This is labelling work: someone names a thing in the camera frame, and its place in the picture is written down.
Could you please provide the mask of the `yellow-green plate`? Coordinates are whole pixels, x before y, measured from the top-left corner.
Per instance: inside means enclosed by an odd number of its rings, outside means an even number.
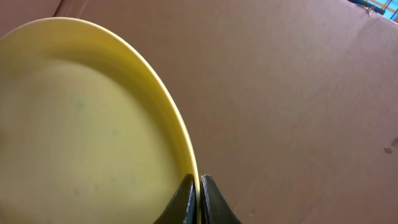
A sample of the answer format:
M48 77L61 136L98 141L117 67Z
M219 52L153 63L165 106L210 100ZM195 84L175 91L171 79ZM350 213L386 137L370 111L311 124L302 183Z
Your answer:
M182 182L183 119L125 40L67 17L1 38L2 223L154 223Z

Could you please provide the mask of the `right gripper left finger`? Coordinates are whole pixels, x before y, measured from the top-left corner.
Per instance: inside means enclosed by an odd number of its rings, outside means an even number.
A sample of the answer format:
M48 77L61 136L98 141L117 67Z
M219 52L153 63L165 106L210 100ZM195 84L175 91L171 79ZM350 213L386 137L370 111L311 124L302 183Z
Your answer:
M154 224L196 224L197 196L193 174L187 174Z

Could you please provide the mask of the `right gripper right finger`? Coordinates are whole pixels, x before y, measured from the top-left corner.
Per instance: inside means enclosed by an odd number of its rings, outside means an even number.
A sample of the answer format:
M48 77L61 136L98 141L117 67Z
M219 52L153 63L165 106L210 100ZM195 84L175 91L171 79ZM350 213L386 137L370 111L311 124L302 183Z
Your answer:
M200 209L202 224L242 224L208 174L200 181Z

